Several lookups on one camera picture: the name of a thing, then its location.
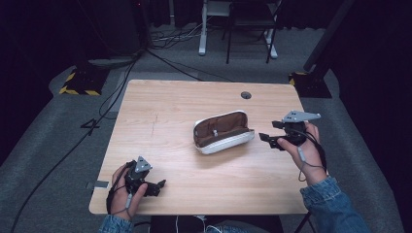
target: fingers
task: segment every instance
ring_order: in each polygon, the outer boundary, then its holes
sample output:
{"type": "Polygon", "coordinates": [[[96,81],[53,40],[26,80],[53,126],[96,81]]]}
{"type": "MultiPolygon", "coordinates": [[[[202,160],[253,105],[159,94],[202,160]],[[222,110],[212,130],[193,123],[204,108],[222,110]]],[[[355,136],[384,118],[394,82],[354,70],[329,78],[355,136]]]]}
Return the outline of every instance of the fingers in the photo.
{"type": "Polygon", "coordinates": [[[306,132],[312,134],[315,137],[315,140],[320,143],[320,137],[319,137],[319,129],[316,125],[311,124],[309,122],[305,122],[306,125],[306,132]]]}
{"type": "MultiPolygon", "coordinates": [[[[118,179],[118,176],[120,176],[121,171],[123,170],[125,164],[122,165],[121,167],[119,167],[119,169],[115,172],[115,174],[113,174],[112,176],[112,184],[116,182],[116,180],[118,179]]],[[[119,178],[119,181],[116,185],[116,187],[122,187],[125,186],[125,180],[124,180],[124,174],[127,173],[128,168],[126,168],[123,172],[123,174],[121,174],[121,177],[119,178]]]]}
{"type": "Polygon", "coordinates": [[[130,205],[130,213],[132,215],[136,214],[137,209],[139,207],[139,203],[142,200],[143,196],[145,195],[147,189],[148,189],[148,184],[143,183],[142,185],[139,186],[139,189],[133,195],[133,198],[131,199],[131,205],[130,205]]]}
{"type": "Polygon", "coordinates": [[[297,167],[301,166],[301,161],[299,160],[299,154],[297,152],[297,146],[293,145],[292,143],[288,142],[288,140],[285,140],[283,138],[278,139],[278,144],[281,146],[283,149],[285,149],[291,156],[296,164],[297,167]]]}

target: person's left hand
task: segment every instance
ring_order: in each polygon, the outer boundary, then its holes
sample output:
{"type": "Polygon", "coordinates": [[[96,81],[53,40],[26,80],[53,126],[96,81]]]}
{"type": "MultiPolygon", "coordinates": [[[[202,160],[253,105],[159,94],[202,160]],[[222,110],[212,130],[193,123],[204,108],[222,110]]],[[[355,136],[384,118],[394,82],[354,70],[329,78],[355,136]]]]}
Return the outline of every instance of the person's left hand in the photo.
{"type": "MultiPolygon", "coordinates": [[[[115,183],[124,166],[125,165],[119,167],[115,174],[113,174],[112,183],[115,183]]],[[[113,197],[111,212],[114,213],[114,216],[119,216],[123,219],[131,220],[133,216],[136,215],[137,208],[139,207],[139,202],[145,195],[146,189],[148,189],[148,185],[146,183],[140,185],[137,192],[133,195],[128,209],[125,207],[125,205],[129,194],[125,187],[124,176],[120,177],[119,182],[115,187],[115,190],[116,189],[118,190],[115,192],[115,196],[113,197]]]]}

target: white desk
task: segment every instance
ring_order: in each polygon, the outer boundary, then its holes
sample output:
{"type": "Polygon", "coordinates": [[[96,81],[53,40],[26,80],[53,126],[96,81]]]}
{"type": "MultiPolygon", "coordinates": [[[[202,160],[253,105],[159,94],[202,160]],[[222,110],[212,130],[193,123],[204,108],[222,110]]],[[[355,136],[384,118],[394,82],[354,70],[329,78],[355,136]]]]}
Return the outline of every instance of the white desk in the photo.
{"type": "MultiPolygon", "coordinates": [[[[206,41],[207,41],[207,16],[210,17],[228,17],[229,16],[229,5],[230,2],[224,1],[209,1],[203,0],[203,11],[202,11],[202,32],[200,35],[200,45],[199,45],[199,55],[206,54],[206,41]]],[[[265,33],[266,44],[270,45],[270,40],[273,30],[268,30],[265,33]]],[[[272,58],[278,58],[278,53],[276,52],[275,46],[272,47],[270,52],[272,58]]]]}

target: hand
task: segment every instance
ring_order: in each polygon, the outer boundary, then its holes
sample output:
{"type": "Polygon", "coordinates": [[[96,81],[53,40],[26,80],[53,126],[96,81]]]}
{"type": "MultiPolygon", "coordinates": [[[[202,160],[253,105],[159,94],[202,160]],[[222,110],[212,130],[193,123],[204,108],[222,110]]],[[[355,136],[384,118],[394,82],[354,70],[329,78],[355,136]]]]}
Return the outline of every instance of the hand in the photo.
{"type": "MultiPolygon", "coordinates": [[[[113,174],[112,183],[115,183],[116,179],[118,178],[124,166],[125,165],[119,167],[119,169],[115,172],[115,174],[113,174]]],[[[140,185],[137,192],[131,198],[130,206],[128,209],[125,207],[129,194],[125,187],[124,175],[120,177],[119,182],[115,187],[115,190],[116,189],[118,190],[115,192],[115,196],[113,197],[111,212],[114,213],[114,216],[119,216],[126,220],[131,220],[137,212],[139,202],[142,199],[142,197],[145,195],[146,189],[148,189],[148,185],[146,183],[143,183],[142,185],[140,185]]]]}
{"type": "MultiPolygon", "coordinates": [[[[315,140],[319,143],[320,141],[318,127],[308,122],[306,122],[305,125],[306,132],[312,134],[315,137],[315,140]]],[[[299,153],[297,152],[297,146],[291,144],[283,138],[278,139],[277,143],[292,156],[292,159],[297,168],[301,169],[302,173],[305,175],[308,185],[312,185],[326,179],[327,174],[322,167],[322,161],[319,152],[310,140],[306,140],[300,146],[300,148],[303,150],[303,154],[305,155],[307,164],[303,164],[302,160],[300,159],[299,153]]]]}

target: grommet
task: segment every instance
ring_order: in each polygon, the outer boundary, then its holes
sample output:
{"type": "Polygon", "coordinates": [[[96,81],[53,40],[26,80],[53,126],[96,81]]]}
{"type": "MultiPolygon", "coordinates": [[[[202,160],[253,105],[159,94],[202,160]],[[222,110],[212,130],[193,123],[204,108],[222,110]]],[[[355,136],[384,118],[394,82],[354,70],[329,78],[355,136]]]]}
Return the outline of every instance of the grommet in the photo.
{"type": "Polygon", "coordinates": [[[249,91],[243,91],[242,93],[240,93],[240,96],[242,96],[242,98],[244,99],[252,98],[252,94],[249,91]]]}

